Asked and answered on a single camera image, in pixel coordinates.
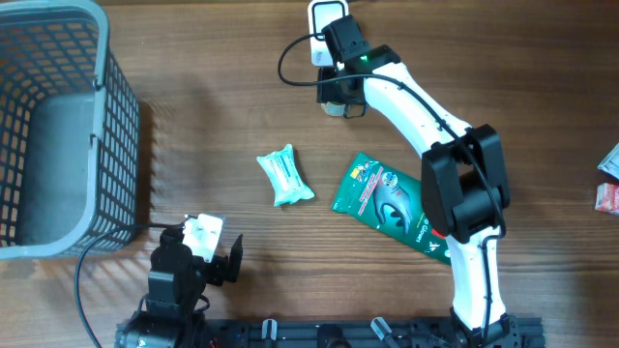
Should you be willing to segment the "green lid jar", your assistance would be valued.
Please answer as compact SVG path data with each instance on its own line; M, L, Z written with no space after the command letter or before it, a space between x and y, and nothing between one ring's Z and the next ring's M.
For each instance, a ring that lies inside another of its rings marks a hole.
M332 117L342 117L345 111L345 105L338 102L323 102L320 104L323 111Z

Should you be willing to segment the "light green tissue packet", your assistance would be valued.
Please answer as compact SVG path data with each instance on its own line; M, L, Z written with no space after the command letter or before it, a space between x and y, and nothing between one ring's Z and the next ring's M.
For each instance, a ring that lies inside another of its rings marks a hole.
M297 170L294 148L291 144L286 144L282 150L269 155L257 157L256 161L265 171L273 187L275 207L295 204L299 200L308 200L315 196Z

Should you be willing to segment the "green 3M gloves packet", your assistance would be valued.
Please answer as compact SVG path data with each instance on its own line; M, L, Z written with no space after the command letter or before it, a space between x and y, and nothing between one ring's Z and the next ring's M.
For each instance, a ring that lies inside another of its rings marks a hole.
M445 241L422 208L421 182L364 153L343 176L331 209L449 265Z

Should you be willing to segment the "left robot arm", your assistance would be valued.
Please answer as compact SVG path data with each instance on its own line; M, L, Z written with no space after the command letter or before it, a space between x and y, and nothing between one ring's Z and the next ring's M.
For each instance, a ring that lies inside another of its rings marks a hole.
M119 348L215 348L221 344L205 319L210 302L203 295L208 285L235 282L243 258L239 236L228 256L206 262L183 243L179 227L167 228L151 254L148 293L137 311L117 326L114 345Z

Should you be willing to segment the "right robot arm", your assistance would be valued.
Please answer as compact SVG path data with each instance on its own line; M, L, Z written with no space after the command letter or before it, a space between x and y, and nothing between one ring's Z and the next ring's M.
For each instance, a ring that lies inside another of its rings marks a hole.
M352 15L312 25L309 37L319 101L377 110L422 160L422 210L447 243L454 275L453 339L468 347L498 343L511 327L497 271L511 200L498 133L444 109L392 49L370 46Z

